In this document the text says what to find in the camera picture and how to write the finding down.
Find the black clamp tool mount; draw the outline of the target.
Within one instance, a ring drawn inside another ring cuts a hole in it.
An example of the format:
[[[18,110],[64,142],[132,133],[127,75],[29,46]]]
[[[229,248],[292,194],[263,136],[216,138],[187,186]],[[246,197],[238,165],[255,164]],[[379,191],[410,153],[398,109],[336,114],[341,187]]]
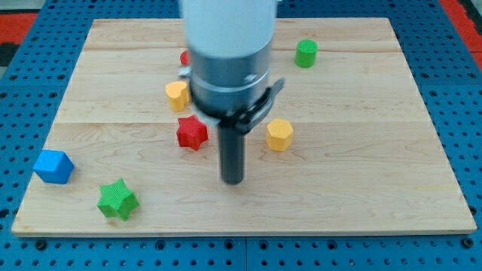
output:
[[[267,87],[261,96],[253,105],[248,108],[242,108],[237,111],[229,112],[224,115],[219,124],[219,129],[233,129],[241,135],[249,133],[257,126],[272,109],[276,96],[285,85],[285,79],[280,78]]]

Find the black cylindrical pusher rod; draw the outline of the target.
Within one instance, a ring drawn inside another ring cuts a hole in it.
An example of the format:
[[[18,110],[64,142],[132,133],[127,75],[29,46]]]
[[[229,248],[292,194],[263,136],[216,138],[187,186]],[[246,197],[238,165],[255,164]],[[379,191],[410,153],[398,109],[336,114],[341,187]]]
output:
[[[245,173],[245,136],[234,128],[218,128],[219,161],[221,179],[229,185],[237,185]]]

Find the red block behind arm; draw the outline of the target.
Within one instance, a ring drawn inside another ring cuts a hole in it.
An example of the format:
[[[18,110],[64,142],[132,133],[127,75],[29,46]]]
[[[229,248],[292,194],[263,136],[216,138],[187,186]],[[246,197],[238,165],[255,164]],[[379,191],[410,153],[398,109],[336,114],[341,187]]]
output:
[[[188,55],[188,51],[187,50],[184,50],[181,54],[180,54],[180,62],[181,62],[181,65],[182,66],[187,66],[189,64],[189,55]]]

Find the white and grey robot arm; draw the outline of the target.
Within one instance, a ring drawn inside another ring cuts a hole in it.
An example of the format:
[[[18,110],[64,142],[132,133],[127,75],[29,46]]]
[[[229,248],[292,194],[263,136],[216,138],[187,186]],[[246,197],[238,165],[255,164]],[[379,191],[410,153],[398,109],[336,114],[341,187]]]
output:
[[[181,0],[191,98],[218,131],[221,180],[245,174],[245,136],[270,112],[284,86],[269,85],[277,0]]]

